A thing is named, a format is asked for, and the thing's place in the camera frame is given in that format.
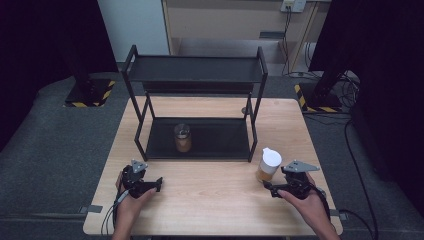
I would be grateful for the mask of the person's right hand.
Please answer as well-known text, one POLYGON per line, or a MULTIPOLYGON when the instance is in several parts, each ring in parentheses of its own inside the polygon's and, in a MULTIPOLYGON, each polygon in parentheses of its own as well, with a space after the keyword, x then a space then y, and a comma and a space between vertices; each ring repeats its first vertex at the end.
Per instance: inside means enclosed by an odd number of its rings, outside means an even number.
POLYGON ((320 195, 316 190, 311 189, 308 196, 303 200, 284 190, 278 190, 278 194, 296 208, 312 229, 322 229, 325 225, 331 225, 320 195))

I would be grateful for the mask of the person's left hand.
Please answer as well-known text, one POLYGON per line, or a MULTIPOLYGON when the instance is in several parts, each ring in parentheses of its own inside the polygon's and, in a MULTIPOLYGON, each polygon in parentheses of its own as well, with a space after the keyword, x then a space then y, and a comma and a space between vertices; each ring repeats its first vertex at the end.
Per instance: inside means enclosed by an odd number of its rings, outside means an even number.
POLYGON ((132 230, 133 225, 140 216, 142 208, 147 204, 147 202, 153 197, 155 193, 156 192, 145 192, 139 198, 126 196, 118 205, 115 229, 118 228, 132 230))

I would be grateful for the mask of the black two-tier metal rack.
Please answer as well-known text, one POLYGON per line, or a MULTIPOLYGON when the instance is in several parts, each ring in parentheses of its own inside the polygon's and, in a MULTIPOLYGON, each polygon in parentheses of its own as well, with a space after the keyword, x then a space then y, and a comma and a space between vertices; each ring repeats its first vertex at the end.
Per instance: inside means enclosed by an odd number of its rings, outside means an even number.
POLYGON ((134 142, 144 160, 245 159, 257 146, 256 119, 268 77, 263 50, 254 56, 141 55, 130 48, 122 76, 138 119, 134 142), (249 114, 159 116, 153 94, 244 95, 249 114), (176 149, 174 127, 190 127, 192 147, 176 149))

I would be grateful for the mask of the grey table bracket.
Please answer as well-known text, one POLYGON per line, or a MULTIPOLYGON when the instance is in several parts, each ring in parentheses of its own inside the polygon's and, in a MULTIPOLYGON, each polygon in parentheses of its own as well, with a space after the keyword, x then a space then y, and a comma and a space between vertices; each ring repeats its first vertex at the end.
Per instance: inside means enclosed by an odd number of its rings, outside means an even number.
POLYGON ((341 221, 346 221, 348 219, 348 215, 346 213, 337 209, 330 209, 329 213, 331 216, 338 217, 341 221))
POLYGON ((103 206, 99 206, 99 205, 82 206, 79 209, 79 213, 81 213, 81 214, 101 213, 102 209, 103 209, 103 206))

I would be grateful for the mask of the white power strip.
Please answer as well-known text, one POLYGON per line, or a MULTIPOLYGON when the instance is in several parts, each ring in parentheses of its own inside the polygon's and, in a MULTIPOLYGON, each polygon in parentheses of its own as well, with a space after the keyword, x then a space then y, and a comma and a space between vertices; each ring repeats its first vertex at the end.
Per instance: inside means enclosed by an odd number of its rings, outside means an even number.
POLYGON ((307 0, 283 0, 280 11, 291 13, 302 13, 307 0))

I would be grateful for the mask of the glass jar with white lid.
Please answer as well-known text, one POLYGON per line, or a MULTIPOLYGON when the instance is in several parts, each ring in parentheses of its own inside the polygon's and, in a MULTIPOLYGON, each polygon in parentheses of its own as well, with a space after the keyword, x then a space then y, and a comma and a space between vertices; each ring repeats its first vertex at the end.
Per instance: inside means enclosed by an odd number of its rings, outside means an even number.
POLYGON ((281 163, 282 157, 279 152, 270 148, 264 148, 262 159, 256 171, 257 180, 260 182, 270 181, 280 167, 281 163))

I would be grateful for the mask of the dark curtain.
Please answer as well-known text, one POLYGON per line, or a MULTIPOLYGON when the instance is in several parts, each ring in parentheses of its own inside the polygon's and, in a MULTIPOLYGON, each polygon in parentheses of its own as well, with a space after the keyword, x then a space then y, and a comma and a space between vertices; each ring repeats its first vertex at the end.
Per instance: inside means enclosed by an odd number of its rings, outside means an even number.
POLYGON ((380 177, 424 215, 424 0, 331 0, 311 69, 360 80, 351 111, 380 177))
POLYGON ((43 87, 115 72, 98 0, 0 0, 0 151, 43 87))

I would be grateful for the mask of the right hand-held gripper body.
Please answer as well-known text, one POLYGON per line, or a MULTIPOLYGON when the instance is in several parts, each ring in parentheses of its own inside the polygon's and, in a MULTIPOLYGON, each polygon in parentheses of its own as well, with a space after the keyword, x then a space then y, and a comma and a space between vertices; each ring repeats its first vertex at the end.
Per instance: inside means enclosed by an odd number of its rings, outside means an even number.
POLYGON ((291 163, 281 168, 286 179, 286 183, 283 185, 283 190, 291 193, 298 199, 304 200, 311 190, 307 172, 318 170, 318 166, 293 160, 291 163))

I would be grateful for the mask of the glass jar with metal lid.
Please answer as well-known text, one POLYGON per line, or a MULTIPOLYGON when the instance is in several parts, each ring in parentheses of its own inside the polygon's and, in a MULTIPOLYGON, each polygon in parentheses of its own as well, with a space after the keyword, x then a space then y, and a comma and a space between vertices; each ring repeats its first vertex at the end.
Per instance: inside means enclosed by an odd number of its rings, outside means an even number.
POLYGON ((174 127, 174 140, 179 152, 189 152, 192 147, 190 127, 187 124, 177 124, 174 127))

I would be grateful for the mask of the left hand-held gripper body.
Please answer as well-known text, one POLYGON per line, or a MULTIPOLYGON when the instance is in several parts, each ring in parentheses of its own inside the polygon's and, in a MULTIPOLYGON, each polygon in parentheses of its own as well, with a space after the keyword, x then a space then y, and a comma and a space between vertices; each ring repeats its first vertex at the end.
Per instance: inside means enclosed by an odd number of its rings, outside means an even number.
POLYGON ((143 180, 148 165, 132 160, 122 170, 122 184, 133 198, 139 198, 147 190, 148 184, 143 180))

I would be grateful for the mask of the black stand with striped base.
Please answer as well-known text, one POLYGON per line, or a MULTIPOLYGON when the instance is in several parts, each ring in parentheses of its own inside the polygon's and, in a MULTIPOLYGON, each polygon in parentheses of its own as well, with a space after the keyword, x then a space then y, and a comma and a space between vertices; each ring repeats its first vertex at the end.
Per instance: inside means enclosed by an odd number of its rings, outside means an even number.
POLYGON ((295 91, 300 107, 305 112, 337 113, 342 111, 342 103, 331 90, 342 75, 338 64, 331 64, 317 83, 299 83, 295 91))
POLYGON ((91 78, 78 54, 71 50, 64 55, 75 84, 65 99, 66 107, 99 107, 105 104, 115 84, 111 79, 91 78))

